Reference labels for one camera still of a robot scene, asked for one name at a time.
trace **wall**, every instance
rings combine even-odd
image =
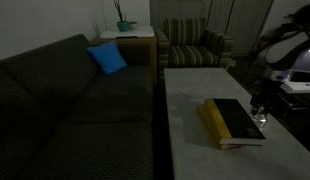
[[[121,4],[128,17],[149,24],[148,0]],[[112,0],[0,0],[0,59],[79,33],[91,40],[117,17]]]
[[[261,35],[272,34],[272,32],[284,23],[290,23],[288,14],[296,13],[300,8],[310,4],[310,0],[274,0]]]

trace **stack of books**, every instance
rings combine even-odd
[[[197,113],[220,149],[261,146],[266,140],[236,99],[206,99]]]

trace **white table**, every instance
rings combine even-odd
[[[248,111],[250,94],[224,69],[165,69],[176,180],[308,180],[310,152],[276,119],[262,129],[261,147],[220,150],[196,113],[205,98],[235,98]]]
[[[128,30],[126,32],[120,32],[117,28],[112,28],[104,31],[100,38],[112,39],[112,38],[150,38],[154,37],[154,30],[152,26],[138,26],[136,29]]]
[[[137,29],[120,32],[118,29],[104,31],[97,44],[116,41],[117,45],[146,45],[149,50],[153,86],[157,86],[157,39],[152,26],[139,26]]]

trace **sofa cushion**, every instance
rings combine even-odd
[[[217,65],[217,56],[204,46],[171,46],[169,67],[205,67]]]
[[[150,121],[151,117],[149,67],[128,66],[110,75],[96,76],[61,123]]]
[[[93,56],[94,60],[105,74],[110,74],[127,66],[118,51],[115,41],[102,44],[96,47],[89,47],[86,50]]]
[[[172,46],[198,45],[205,37],[205,18],[166,19],[164,32]]]
[[[59,126],[17,179],[152,179],[150,122]]]
[[[97,74],[86,52],[90,43],[83,35],[5,59],[9,74],[56,118],[61,118]]]
[[[16,176],[54,124],[48,112],[0,70],[0,179]]]

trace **blue pillow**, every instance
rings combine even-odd
[[[97,47],[89,47],[86,50],[93,56],[97,65],[105,74],[116,72],[127,66],[118,51],[115,41]]]

